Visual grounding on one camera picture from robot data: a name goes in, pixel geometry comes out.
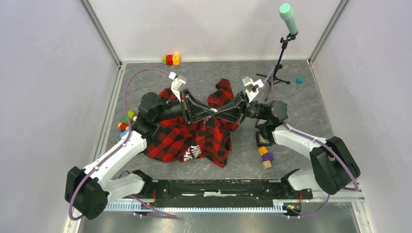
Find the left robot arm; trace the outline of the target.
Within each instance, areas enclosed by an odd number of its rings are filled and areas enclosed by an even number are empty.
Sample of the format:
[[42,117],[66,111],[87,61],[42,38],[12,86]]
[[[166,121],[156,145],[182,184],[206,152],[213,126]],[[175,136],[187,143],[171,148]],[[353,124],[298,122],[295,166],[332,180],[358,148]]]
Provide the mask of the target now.
[[153,185],[137,173],[116,180],[112,177],[147,148],[148,141],[158,132],[159,122],[182,117],[195,123],[217,113],[216,109],[194,98],[188,89],[181,93],[181,99],[168,103],[162,102],[154,92],[143,95],[137,121],[129,125],[126,137],[91,164],[69,170],[65,200],[69,203],[70,219],[86,217],[91,220],[114,201],[135,194],[141,198],[151,195]]

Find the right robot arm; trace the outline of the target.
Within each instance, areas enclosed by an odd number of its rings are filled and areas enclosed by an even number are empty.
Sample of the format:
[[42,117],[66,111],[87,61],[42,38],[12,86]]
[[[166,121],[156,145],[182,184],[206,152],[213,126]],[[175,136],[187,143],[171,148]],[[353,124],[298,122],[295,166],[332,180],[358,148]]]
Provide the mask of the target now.
[[329,195],[359,189],[356,179],[360,169],[343,140],[336,136],[316,137],[287,124],[287,104],[282,101],[248,102],[243,93],[238,93],[216,110],[214,117],[232,123],[242,123],[247,117],[263,120],[256,128],[270,145],[285,146],[310,160],[310,169],[297,169],[283,177],[280,190],[287,198],[304,189],[321,189]]

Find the black square frame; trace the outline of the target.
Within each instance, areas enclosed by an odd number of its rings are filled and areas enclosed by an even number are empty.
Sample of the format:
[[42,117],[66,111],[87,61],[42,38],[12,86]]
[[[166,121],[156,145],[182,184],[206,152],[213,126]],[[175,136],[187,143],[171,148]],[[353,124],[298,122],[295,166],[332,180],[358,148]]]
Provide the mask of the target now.
[[270,140],[263,138],[263,136],[261,135],[259,131],[255,133],[255,138],[256,138],[256,145],[258,147],[266,147],[266,146],[270,147],[273,145],[273,143]]

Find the gold brooch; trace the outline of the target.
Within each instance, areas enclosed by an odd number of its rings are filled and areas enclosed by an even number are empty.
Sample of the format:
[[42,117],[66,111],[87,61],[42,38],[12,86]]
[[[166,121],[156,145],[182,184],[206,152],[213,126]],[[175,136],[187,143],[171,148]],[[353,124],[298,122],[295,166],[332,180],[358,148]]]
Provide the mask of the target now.
[[270,143],[269,140],[263,138],[261,135],[259,136],[259,142],[260,142],[261,144],[269,144],[269,143]]

